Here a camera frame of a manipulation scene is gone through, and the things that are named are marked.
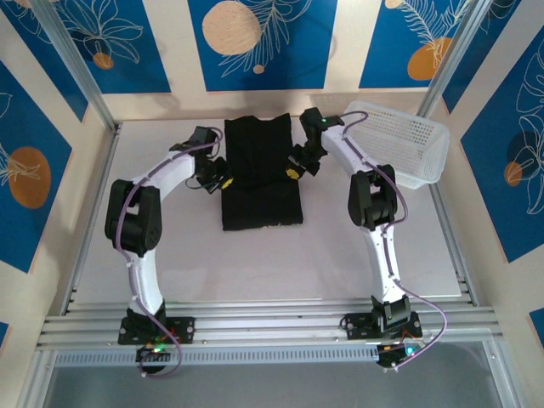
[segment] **leaf drawing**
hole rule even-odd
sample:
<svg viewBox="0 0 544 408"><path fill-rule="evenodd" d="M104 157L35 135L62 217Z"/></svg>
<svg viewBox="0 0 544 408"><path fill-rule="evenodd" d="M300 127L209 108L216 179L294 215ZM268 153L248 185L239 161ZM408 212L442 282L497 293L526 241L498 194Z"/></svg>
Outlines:
<svg viewBox="0 0 544 408"><path fill-rule="evenodd" d="M434 0L403 0L398 6L410 31L417 34L422 45L432 49L434 68L444 54L445 38L459 25L471 1L461 0L454 7L450 0L443 14L437 11Z"/></svg>
<svg viewBox="0 0 544 408"><path fill-rule="evenodd" d="M13 95L0 93L0 119L8 112L9 104ZM0 144L0 185L5 185L10 178L17 179L18 175L31 179L40 179L36 174L40 166L28 167L9 156Z"/></svg>
<svg viewBox="0 0 544 408"><path fill-rule="evenodd" d="M525 68L519 87L516 111L523 132L523 143L505 173L507 182L517 185L526 181L527 214L536 215L544 209L544 41Z"/></svg>
<svg viewBox="0 0 544 408"><path fill-rule="evenodd" d="M15 0L2 1L26 30L51 43L30 8ZM141 37L144 27L119 18L117 0L59 0L52 4L85 60L103 69L113 66L114 56L139 63L138 50L131 41Z"/></svg>
<svg viewBox="0 0 544 408"><path fill-rule="evenodd" d="M260 26L260 38L257 44L242 54L224 55L219 66L224 66L221 77L242 69L249 71L255 66L265 67L282 47L290 42L287 25L308 11L312 0L305 0L304 6L294 13L293 5L303 0L248 0L246 5L255 15Z"/></svg>
<svg viewBox="0 0 544 408"><path fill-rule="evenodd" d="M491 21L506 19L510 15L516 1L517 0L493 0L493 3L490 5L479 28L481 28L485 34L488 34Z"/></svg>
<svg viewBox="0 0 544 408"><path fill-rule="evenodd" d="M15 0L2 0L6 5L6 9L20 22L21 26L30 32L32 35L38 37L44 43L50 44L49 37L42 28L42 25L38 22L32 10Z"/></svg>

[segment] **white table surface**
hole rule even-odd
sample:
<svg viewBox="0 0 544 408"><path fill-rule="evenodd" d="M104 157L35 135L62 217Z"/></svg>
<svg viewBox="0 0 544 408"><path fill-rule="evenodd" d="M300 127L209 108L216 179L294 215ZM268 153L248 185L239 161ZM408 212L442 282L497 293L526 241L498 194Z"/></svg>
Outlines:
<svg viewBox="0 0 544 408"><path fill-rule="evenodd" d="M223 121L123 123L75 302L128 302L125 263L104 235L111 183L151 169L196 125L223 128ZM292 138L304 141L297 118ZM423 296L460 296L429 188L401 191L410 211L395 229L401 280ZM302 225L223 232L221 194L180 185L162 203L157 274L163 296L178 302L369 298L370 264L348 216L348 192L349 177L326 156L315 178L300 180Z"/></svg>

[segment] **aluminum frame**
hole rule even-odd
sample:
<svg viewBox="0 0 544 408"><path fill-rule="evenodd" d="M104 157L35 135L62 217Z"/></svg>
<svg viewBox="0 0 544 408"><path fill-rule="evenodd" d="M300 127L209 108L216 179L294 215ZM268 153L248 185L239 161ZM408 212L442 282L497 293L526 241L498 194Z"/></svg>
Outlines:
<svg viewBox="0 0 544 408"><path fill-rule="evenodd" d="M88 103L96 110L105 126L114 131L115 122L102 97L100 88L53 5L48 0L28 0L28 2L32 8L32 13L48 35L55 51L66 65L77 86L82 90Z"/></svg>
<svg viewBox="0 0 544 408"><path fill-rule="evenodd" d="M437 76L431 82L428 93L418 111L418 115L429 117L432 109L441 98L442 91L455 71L473 34L478 29L492 0L474 2L468 10L451 47L440 66ZM38 19L44 25L49 20L47 13L51 7L43 0L31 0L36 11L43 9L44 17ZM54 29L46 30L48 35L55 37ZM64 50L63 60L71 67L72 74L80 77L75 65L81 58L73 55L68 43L67 47L61 42L65 36L55 43L57 49ZM90 75L87 70L81 73L78 81L80 87L88 85ZM99 114L105 122L110 122L111 116L107 107L97 102ZM87 256L90 233L96 222L98 202L104 193L107 174L115 152L116 143L113 142L105 169L100 177L100 188L97 193L92 217L83 242L77 264L72 271L71 282L77 286L82 265ZM505 406L524 406L520 396L519 385L513 380L511 369L507 363L507 353L502 344L501 329L491 307L482 307L474 290L468 273L467 265L462 256L459 244L456 241L454 228L451 225L445 205L444 193L439 184L430 186L436 211L445 233L446 243L450 250L451 259L456 272L461 278L460 288L462 295L457 298L433 299L445 310L450 326L443 341L466 342L481 341L484 344L486 355L490 362L496 386L501 393L501 401ZM125 314L125 303L108 304L77 304L70 303L73 287L67 292L63 303L63 315L49 316L42 329L37 351L34 355L26 385L21 394L18 408L41 407L47 392L51 371L59 355L73 352L95 353L96 355L132 353L134 346L119 346L116 344L117 331L120 319ZM339 321L348 312L370 311L370 299L353 299L341 301L278 301L278 302L248 302L248 303L168 303L170 315L192 315L197 318L195 325L195 343L185 346L190 352L199 350L237 348L268 348L300 347L338 348L346 345L357 345L362 348L372 344L386 343L380 339L375 341L350 341L346 333L339 328ZM413 309L420 313L423 334L426 339L436 335L441 327L439 314L423 303L413 302Z"/></svg>

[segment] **glass panel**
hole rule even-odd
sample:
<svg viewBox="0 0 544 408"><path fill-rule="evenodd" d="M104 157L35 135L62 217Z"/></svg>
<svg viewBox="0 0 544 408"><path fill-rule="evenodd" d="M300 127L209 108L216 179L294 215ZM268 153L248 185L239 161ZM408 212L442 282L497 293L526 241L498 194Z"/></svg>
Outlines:
<svg viewBox="0 0 544 408"><path fill-rule="evenodd" d="M481 343L441 343L398 373L371 363L193 365L152 381L135 367L57 368L46 408L501 406Z"/></svg>

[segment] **purple cable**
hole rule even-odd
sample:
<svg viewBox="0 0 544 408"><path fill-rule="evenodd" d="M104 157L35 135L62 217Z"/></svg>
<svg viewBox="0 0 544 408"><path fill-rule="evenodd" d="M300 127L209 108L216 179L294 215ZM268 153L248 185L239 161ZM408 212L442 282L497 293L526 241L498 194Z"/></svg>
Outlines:
<svg viewBox="0 0 544 408"><path fill-rule="evenodd" d="M391 264L391 258L389 256L389 250L388 250L388 240L386 238L386 235L385 233L387 232L387 230L392 227L393 225L396 225L396 224L400 224L404 221L406 221L406 219L408 218L408 206L406 205L406 200L405 198L402 196L402 193L400 192L399 188L397 187L397 185L394 183L394 181L384 172L382 171L380 168L378 168L377 166L374 166L373 164L369 163L368 161L365 160L365 158L360 154L359 150L353 145L353 143L351 143L351 141L347 138L345 138L346 136L346 133L348 131L349 128L351 128L352 126L354 125L357 125L359 123L362 123L364 122L366 119L368 119L368 113L367 112L364 112L362 110L354 110L352 112L348 112L348 113L344 113L343 115L341 115L340 117L343 117L343 116L346 116L346 115L351 115L351 114L354 114L354 113L360 113L360 114L363 114L365 115L365 117L362 117L356 121L353 121L352 123L350 123L348 126L346 126L343 130L343 133L342 133L342 136L344 137L344 141L346 142L346 144L349 146L349 148L357 155L357 157L360 158L360 160L362 161L362 163L364 165L367 165L368 167L370 167L372 170L374 170L376 173L378 173L380 176L382 176L385 181L388 182L388 184L393 188L394 192L397 194L397 196L399 197L400 199L400 202L402 204L402 208L403 208L403 211L404 211L404 214L402 216L402 218L399 218L399 219L395 219L393 222L387 224L385 226L385 228L383 229L383 233L382 233L382 238L383 238L383 249L385 251L385 260L386 260L386 263L388 265L388 271L389 271L389 276L390 277L393 277L394 276L394 273L393 273L393 265ZM429 302L427 299L421 297L421 296L418 296L416 295L415 293L413 292L410 292L408 289L404 288L401 284L400 284L400 281L396 278L393 278L393 282L394 284L404 293L406 293L407 295L410 295L410 296L413 296L414 298L416 299L419 299L420 301L424 302L427 306L430 306L434 309L436 309L440 315L442 316L442 319L444 319L444 325L442 326L442 329L439 331L439 334L436 335L435 338L433 338L429 343L427 343L425 346L423 346L422 348L420 348L414 355L412 355L409 359L406 359L405 361L403 361L402 363L400 363L399 365L397 365L395 368L392 368L392 369L389 369L389 370L398 370L400 367L404 366L405 364L409 363L410 361L412 361L412 359L416 358L417 356L419 356L420 354L424 353L425 351L427 351L433 344L435 344L436 342L438 342L440 340L440 338L444 335L444 332L445 332L445 329L447 328L448 326L448 319L444 313L444 310L442 310L438 305L432 303L432 302Z"/></svg>
<svg viewBox="0 0 544 408"><path fill-rule="evenodd" d="M122 232L122 225L125 222L125 217L127 216L128 212L128 206L130 204L130 201L132 201L134 195L136 194L136 191L145 184L145 182L149 181L151 177L153 177L157 172L159 172L162 168L164 168L167 164L175 161L176 159L179 159L181 156L185 156L188 153L196 150L202 150L207 149L208 147L213 147L214 145L219 145L221 143L221 140L223 139L223 131L219 129L218 127L209 127L213 131L218 133L218 138L213 143L203 144L196 147L190 147L187 150L184 150L182 152L179 152L177 155L172 156L170 159L167 159L161 163L159 163L155 168L153 168L145 177L143 177L137 184L134 185L134 187L130 190L130 192L127 195L127 198L125 202L122 205L121 213L119 214L119 221L117 223L116 228L116 250L127 260L127 266L128 266L128 281L130 283L130 289L133 294L133 297L135 297L136 304L144 311L145 315L149 317L149 319L155 323L159 329L161 329L169 338L172 340L172 343L176 346L176 349L179 353L179 360L178 364L173 368L173 370L165 373L165 374L159 374L159 375L153 375L153 376L147 376L150 378L164 378L164 377L170 377L180 366L181 366L181 360L183 356L183 350L181 349L181 344L176 339L176 337L144 306L142 301L140 300L138 296L138 289L136 287L135 283L135 275L136 271L134 270L134 267L132 265L131 259L128 256L127 252L122 249L121 247L121 232ZM142 374L146 374L143 371L142 363L143 360L140 362L139 369L142 372Z"/></svg>

